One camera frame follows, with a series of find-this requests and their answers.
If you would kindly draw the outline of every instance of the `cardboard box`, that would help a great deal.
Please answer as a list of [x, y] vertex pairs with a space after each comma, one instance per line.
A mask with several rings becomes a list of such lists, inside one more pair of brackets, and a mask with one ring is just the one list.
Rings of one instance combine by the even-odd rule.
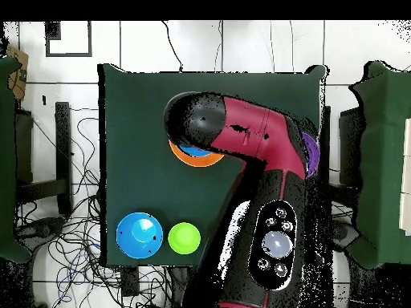
[[9, 78], [9, 89], [13, 91], [16, 99], [22, 100], [26, 90], [29, 56], [11, 45], [7, 47], [7, 55], [16, 58], [18, 62], [22, 64], [22, 66], [16, 72], [12, 73]]

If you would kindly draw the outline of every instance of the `white tile floor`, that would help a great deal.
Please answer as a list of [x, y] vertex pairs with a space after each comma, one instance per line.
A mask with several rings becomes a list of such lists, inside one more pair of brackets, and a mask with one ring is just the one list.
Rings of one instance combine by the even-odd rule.
[[[326, 104], [332, 107], [331, 168], [340, 169], [339, 113], [357, 105], [348, 85], [361, 79], [363, 67], [369, 60], [384, 60], [398, 69], [411, 64], [409, 32], [401, 30], [397, 22], [383, 21], [224, 21], [223, 49], [218, 50], [221, 36], [218, 20], [169, 21], [169, 34], [174, 49], [185, 71], [248, 71], [248, 72], [304, 72], [315, 64], [327, 65], [330, 74], [326, 85]], [[85, 52], [87, 50], [86, 22], [62, 22], [62, 40], [51, 41], [52, 53]], [[23, 108], [34, 115], [35, 121], [52, 141], [55, 141], [55, 102], [67, 101], [71, 106], [72, 138], [84, 150], [86, 159], [92, 145], [76, 129], [84, 118], [97, 118], [98, 108], [97, 63], [112, 63], [126, 71], [177, 71], [178, 61], [169, 46], [165, 26], [161, 22], [92, 22], [92, 57], [46, 57], [43, 22], [9, 22], [6, 33], [12, 45], [29, 55], [26, 97]], [[99, 135], [95, 120], [83, 120], [80, 131], [97, 147], [88, 168], [100, 178]], [[55, 178], [55, 149], [37, 126], [33, 131], [33, 173], [35, 181]], [[72, 145], [74, 163], [81, 168], [83, 155]], [[338, 172], [330, 172], [338, 182]], [[73, 168], [74, 190], [81, 175]], [[88, 185], [90, 193], [96, 186]], [[78, 202], [87, 195], [82, 185], [75, 195]], [[58, 216], [55, 198], [37, 202], [39, 208], [33, 218]], [[24, 211], [30, 211], [26, 205]], [[87, 216], [84, 206], [75, 217]], [[53, 256], [62, 261], [55, 249]], [[61, 265], [47, 251], [40, 249], [35, 261], [34, 280], [37, 300], [52, 306], [59, 296], [55, 284]], [[335, 304], [348, 304], [349, 272], [347, 258], [334, 253]], [[67, 276], [60, 273], [60, 279]], [[77, 305], [87, 291], [88, 284], [73, 286]], [[95, 288], [81, 308], [120, 308], [105, 288]], [[78, 308], [75, 299], [62, 302], [57, 308]]]

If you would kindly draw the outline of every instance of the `purple object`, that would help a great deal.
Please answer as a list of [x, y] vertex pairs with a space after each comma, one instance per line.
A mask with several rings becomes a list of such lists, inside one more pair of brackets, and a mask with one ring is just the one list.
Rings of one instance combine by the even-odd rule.
[[307, 148], [308, 160], [307, 160], [307, 177], [311, 176], [318, 167], [319, 164], [319, 147], [315, 140], [303, 132], [303, 141]]

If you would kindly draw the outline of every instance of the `green cup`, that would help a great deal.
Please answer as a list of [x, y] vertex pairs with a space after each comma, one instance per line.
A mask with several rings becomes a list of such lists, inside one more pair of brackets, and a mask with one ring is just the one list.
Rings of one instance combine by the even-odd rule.
[[197, 250], [201, 235], [194, 225], [182, 222], [171, 228], [168, 239], [172, 250], [187, 255]]

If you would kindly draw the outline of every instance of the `orange bowl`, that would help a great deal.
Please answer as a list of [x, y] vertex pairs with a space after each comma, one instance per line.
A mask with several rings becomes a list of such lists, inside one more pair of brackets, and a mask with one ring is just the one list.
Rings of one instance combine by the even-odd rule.
[[176, 155], [176, 158], [178, 158], [181, 162], [196, 168], [209, 167], [210, 165], [216, 164], [222, 157], [224, 157], [224, 155], [219, 155], [217, 153], [210, 153], [209, 155], [203, 157], [191, 157], [180, 150], [170, 140], [169, 144], [174, 155]]

